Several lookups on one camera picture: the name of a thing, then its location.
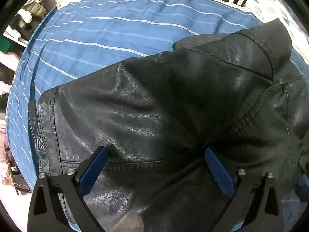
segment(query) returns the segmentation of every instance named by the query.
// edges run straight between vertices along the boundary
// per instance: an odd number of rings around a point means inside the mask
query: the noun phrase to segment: black leather
[[[207,39],[129,58],[40,97],[40,172],[63,174],[99,145],[108,149],[84,198],[105,230],[137,211],[145,232],[207,231],[228,202],[205,164],[207,147],[233,176],[272,172],[282,194],[306,170],[308,89],[289,61],[285,27],[277,19]]]

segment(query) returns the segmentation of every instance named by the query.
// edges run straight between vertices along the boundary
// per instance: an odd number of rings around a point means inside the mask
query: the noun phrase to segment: black leather jacket
[[[84,198],[107,231],[130,210],[146,232],[207,231],[228,201],[207,147],[231,175],[272,172],[290,192],[308,169],[309,98],[288,32],[277,19],[222,37],[190,37],[50,89],[37,115],[30,102],[40,172],[63,174],[107,147]]]

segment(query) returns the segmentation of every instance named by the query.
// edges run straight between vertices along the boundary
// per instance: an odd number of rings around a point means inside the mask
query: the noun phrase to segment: blue bedsheet
[[[27,123],[29,100],[123,59],[171,51],[191,35],[260,24],[252,13],[211,0],[84,0],[54,8],[22,55],[7,107],[8,142],[30,188],[39,162]],[[309,66],[295,50],[291,61],[309,84]]]

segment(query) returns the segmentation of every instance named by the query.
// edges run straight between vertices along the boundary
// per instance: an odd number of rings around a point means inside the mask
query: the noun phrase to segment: silver bolt
[[[39,174],[39,178],[40,178],[40,179],[43,179],[45,176],[46,176],[46,173],[40,173],[40,174]]]
[[[273,173],[268,173],[267,176],[268,176],[268,178],[271,178],[271,179],[274,178]]]
[[[72,174],[75,173],[75,169],[71,168],[71,169],[67,170],[66,173],[67,173],[68,175],[72,175]]]
[[[239,170],[238,170],[238,173],[239,173],[240,175],[246,175],[246,170],[245,170],[245,169],[239,169]]]

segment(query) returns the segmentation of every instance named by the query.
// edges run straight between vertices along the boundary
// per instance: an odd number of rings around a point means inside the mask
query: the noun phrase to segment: bed
[[[276,0],[248,0],[245,7],[221,0],[58,3],[41,22],[21,57],[7,106],[8,142],[29,187],[34,188],[39,164],[27,122],[27,104],[31,99],[38,100],[50,88],[129,57],[172,51],[173,43],[185,37],[233,33],[277,17],[293,41],[291,61],[309,86],[308,42]],[[285,231],[289,231],[304,205],[294,192],[282,204]]]

